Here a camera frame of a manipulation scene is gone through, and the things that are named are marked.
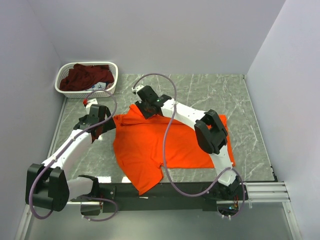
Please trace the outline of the orange polo shirt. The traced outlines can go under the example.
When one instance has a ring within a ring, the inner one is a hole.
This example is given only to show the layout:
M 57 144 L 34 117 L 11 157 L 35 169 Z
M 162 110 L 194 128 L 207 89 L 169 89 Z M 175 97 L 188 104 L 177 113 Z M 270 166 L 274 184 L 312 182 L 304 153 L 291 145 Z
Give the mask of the orange polo shirt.
M 169 169 L 212 169 L 208 154 L 198 146 L 195 131 L 169 117 L 145 119 L 136 105 L 113 118 L 116 124 L 113 150 L 119 167 L 141 196 Z

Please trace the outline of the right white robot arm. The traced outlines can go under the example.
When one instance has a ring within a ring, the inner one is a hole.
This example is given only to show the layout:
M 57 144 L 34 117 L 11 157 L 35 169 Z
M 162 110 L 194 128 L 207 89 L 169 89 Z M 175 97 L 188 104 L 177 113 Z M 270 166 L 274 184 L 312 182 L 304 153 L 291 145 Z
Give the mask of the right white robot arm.
M 132 92 L 140 98 L 135 104 L 145 119 L 159 115 L 194 130 L 198 146 L 209 155 L 217 173 L 214 182 L 199 196 L 211 194 L 218 201 L 233 201 L 245 193 L 228 152 L 228 131 L 216 111 L 197 110 L 165 94 L 158 96 L 149 85 L 135 86 Z

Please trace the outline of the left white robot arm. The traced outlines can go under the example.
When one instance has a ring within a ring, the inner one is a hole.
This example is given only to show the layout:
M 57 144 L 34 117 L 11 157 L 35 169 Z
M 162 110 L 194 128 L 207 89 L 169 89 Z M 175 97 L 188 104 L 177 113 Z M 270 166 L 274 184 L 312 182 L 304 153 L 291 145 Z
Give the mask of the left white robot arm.
M 72 199 L 84 196 L 88 201 L 94 201 L 100 197 L 97 177 L 82 174 L 67 180 L 67 173 L 100 135 L 115 128 L 109 108 L 92 104 L 60 148 L 41 164 L 33 163 L 27 169 L 26 204 L 31 208 L 60 212 Z

